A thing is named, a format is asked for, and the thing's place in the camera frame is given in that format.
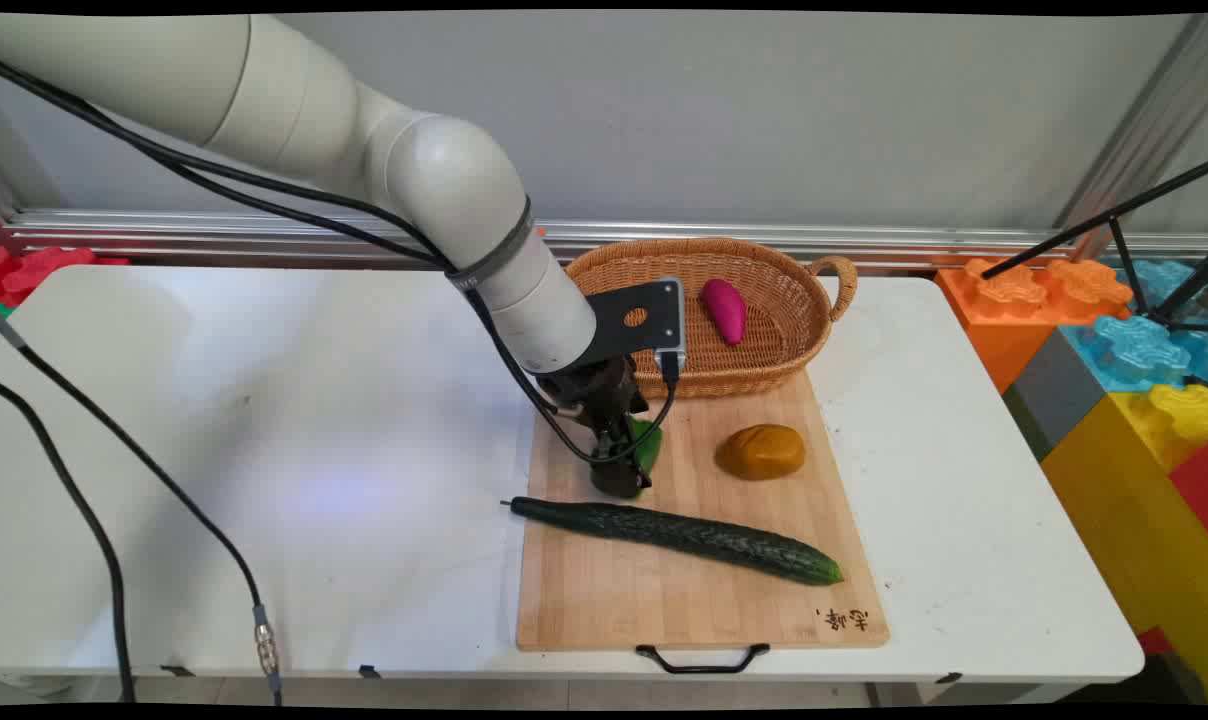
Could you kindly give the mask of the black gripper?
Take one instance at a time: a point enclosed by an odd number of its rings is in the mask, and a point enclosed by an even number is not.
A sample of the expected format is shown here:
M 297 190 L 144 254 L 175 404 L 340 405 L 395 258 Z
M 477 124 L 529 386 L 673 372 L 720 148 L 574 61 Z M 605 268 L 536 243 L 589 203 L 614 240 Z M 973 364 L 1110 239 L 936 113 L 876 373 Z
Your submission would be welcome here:
M 654 486 L 654 420 L 631 418 L 645 413 L 649 403 L 635 382 L 635 360 L 631 355 L 567 368 L 552 374 L 538 374 L 544 395 L 563 410 L 577 410 L 577 424 L 594 432 L 594 469 L 617 464 L 612 451 L 618 439 L 632 447 L 621 469 L 637 489 Z

